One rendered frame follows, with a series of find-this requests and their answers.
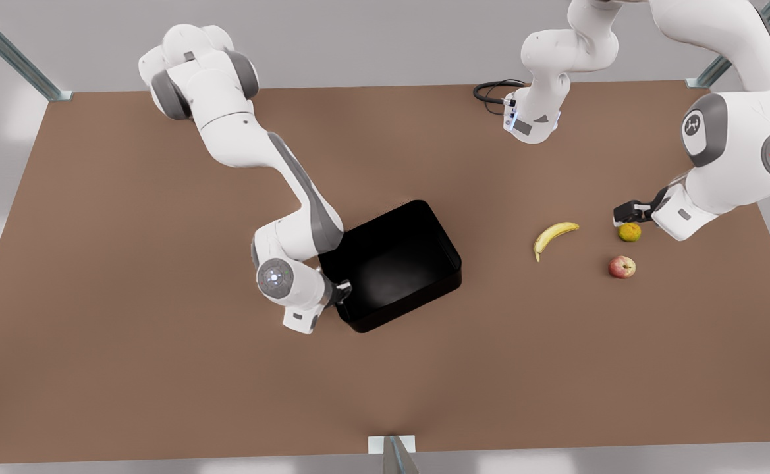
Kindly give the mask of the black storage box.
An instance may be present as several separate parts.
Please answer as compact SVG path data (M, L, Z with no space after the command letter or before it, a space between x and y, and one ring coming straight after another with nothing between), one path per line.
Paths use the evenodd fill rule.
M337 249L318 256L331 281L352 291L340 318L367 333L460 288L461 257L433 209L412 200L349 229Z

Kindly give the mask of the yellow banana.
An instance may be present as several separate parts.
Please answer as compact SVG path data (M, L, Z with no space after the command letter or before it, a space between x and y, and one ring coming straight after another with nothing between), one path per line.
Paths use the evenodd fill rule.
M536 237L536 240L534 242L533 246L533 252L535 255L535 259L537 262L541 261L541 255L542 252L545 251L547 246L559 237L559 235L563 235L572 231L575 231L580 228L580 225L574 223L574 222L561 222L557 224L553 224L550 227L544 229L544 231L541 232L541 234Z

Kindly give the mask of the silver frame post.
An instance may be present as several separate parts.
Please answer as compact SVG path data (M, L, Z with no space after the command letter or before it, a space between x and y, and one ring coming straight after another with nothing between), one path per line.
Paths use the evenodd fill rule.
M382 474L419 474L412 454L416 453L414 435L373 436L368 438L368 453L382 455Z
M694 0L701 26L691 43L726 58L746 91L770 91L770 24L749 0Z
M15 72L23 77L30 86L38 91L50 102L69 101L72 99L72 91L61 90L43 73L39 67L23 54L0 31L0 57L11 66Z

